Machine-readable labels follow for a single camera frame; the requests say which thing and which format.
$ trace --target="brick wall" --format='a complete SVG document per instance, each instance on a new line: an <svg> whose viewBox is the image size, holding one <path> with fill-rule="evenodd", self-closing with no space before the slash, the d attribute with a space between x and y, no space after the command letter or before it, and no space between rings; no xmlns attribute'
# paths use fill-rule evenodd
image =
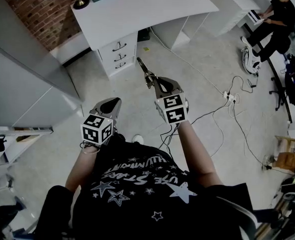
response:
<svg viewBox="0 0 295 240"><path fill-rule="evenodd" d="M48 51L81 31L70 7L74 0L6 1Z"/></svg>

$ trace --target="white baseboard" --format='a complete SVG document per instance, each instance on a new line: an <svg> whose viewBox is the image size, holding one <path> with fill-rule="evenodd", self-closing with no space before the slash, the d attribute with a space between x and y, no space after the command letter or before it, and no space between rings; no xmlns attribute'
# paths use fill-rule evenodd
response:
<svg viewBox="0 0 295 240"><path fill-rule="evenodd" d="M63 64L89 47L84 34L80 32L55 47L50 53Z"/></svg>

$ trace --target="white desk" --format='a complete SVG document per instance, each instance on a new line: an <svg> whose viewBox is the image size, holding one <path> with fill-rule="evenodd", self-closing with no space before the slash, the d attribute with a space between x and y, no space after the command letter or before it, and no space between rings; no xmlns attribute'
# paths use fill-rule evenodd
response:
<svg viewBox="0 0 295 240"><path fill-rule="evenodd" d="M215 12L218 8L210 0L101 0L91 1L84 9L72 10L89 46L97 52L108 76L112 76L135 64L139 30L154 26L155 33L172 49L180 40L186 42L185 36L193 37L205 18L200 14ZM124 44L131 52L125 57L118 53L122 49L117 51L117 56L108 53L112 47L116 50ZM112 64L118 58L122 59L115 64L123 60L128 63L115 69Z"/></svg>

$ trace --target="person's left hand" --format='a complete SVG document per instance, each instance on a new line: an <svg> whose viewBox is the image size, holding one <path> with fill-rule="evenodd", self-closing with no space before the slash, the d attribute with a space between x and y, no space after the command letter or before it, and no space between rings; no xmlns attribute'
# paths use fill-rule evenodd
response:
<svg viewBox="0 0 295 240"><path fill-rule="evenodd" d="M264 22L267 24L272 24L272 20L270 18L267 18Z"/></svg>

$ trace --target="lamp base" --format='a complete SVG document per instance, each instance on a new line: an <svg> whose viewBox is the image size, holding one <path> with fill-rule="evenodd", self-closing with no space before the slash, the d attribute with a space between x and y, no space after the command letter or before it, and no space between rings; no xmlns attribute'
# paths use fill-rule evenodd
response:
<svg viewBox="0 0 295 240"><path fill-rule="evenodd" d="M73 4L75 10L83 9L89 5L90 0L76 0Z"/></svg>

